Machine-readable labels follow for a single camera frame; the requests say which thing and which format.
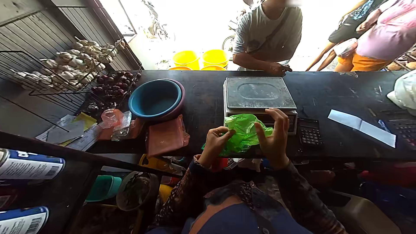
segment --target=green plastic bag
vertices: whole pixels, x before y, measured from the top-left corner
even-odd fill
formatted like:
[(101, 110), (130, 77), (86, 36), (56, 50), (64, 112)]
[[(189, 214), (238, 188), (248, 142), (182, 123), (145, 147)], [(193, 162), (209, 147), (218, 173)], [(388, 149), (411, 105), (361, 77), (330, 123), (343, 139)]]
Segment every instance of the green plastic bag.
[(272, 127), (266, 127), (253, 114), (232, 115), (224, 118), (225, 126), (229, 130), (235, 130), (235, 134), (228, 140), (220, 156), (226, 156), (230, 153), (246, 152), (250, 146), (259, 144), (254, 123), (258, 122), (264, 129), (265, 135), (270, 136), (273, 132)]

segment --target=blue plastic bowl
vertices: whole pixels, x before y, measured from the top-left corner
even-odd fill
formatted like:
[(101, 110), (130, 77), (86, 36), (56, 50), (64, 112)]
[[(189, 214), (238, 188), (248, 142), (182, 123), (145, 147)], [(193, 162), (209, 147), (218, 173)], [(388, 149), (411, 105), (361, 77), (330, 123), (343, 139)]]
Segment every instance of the blue plastic bowl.
[(173, 110), (182, 97), (181, 88), (170, 80), (152, 80), (140, 85), (129, 98), (130, 111), (152, 118)]

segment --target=grey t-shirt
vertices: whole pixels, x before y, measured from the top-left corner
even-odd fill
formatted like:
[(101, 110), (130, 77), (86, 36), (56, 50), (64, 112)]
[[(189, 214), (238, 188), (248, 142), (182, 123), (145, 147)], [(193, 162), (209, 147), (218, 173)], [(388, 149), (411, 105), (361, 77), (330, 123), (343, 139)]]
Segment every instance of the grey t-shirt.
[[(238, 23), (235, 33), (233, 54), (241, 52), (250, 53), (258, 49), (266, 40), (266, 37), (281, 23), (288, 8), (285, 8), (277, 20), (270, 20), (259, 5), (253, 11), (246, 13)], [(293, 7), (284, 25), (262, 47), (262, 50), (270, 53), (279, 52), (283, 47), (294, 52), (302, 36), (302, 12), (299, 7)]]

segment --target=black counter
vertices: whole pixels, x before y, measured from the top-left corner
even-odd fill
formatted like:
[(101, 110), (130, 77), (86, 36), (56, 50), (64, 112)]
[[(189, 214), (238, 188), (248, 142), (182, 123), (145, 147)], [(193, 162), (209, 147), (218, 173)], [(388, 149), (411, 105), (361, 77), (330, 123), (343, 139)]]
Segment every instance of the black counter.
[[(387, 159), (416, 160), (400, 139), (392, 148), (364, 133), (327, 118), (331, 109), (356, 115), (364, 121), (379, 126), (381, 110), (398, 110), (386, 95), (393, 90), (394, 82), (405, 72), (287, 72), (284, 81), (297, 106), (299, 117), (317, 119), (325, 149), (311, 152), (302, 149), (297, 136), (289, 136), (287, 154), (296, 159)], [(182, 110), (189, 145), (170, 155), (193, 156), (202, 152), (209, 129), (223, 125), (223, 83), (229, 76), (267, 76), (265, 72), (252, 71), (169, 71), (142, 72), (140, 84), (154, 79), (174, 79), (185, 87), (186, 99)], [(93, 153), (145, 153), (144, 134), (137, 139), (121, 142), (97, 142)], [(259, 157), (258, 150), (249, 151), (245, 157)]]

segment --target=papers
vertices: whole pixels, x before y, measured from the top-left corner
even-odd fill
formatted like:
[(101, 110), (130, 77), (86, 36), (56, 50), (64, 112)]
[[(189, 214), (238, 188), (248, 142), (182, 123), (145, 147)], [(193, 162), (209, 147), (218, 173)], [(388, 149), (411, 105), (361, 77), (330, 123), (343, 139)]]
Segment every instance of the papers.
[(71, 133), (52, 126), (36, 139), (85, 151), (97, 141), (101, 129), (97, 127), (96, 122), (94, 118), (82, 112), (78, 116), (65, 115), (56, 124)]
[(67, 124), (64, 127), (69, 132), (59, 128), (54, 127), (48, 133), (48, 138), (46, 142), (48, 143), (62, 143), (70, 139), (80, 137), (84, 133), (84, 121), (75, 121)]
[(337, 110), (331, 110), (331, 112), (328, 115), (328, 119), (357, 129), (360, 132), (374, 137), (377, 140), (393, 148), (396, 147), (396, 135), (391, 134), (390, 132), (386, 132), (383, 129), (380, 129), (372, 124), (369, 124), (366, 121), (363, 121), (362, 119), (358, 118), (357, 116), (350, 115)]

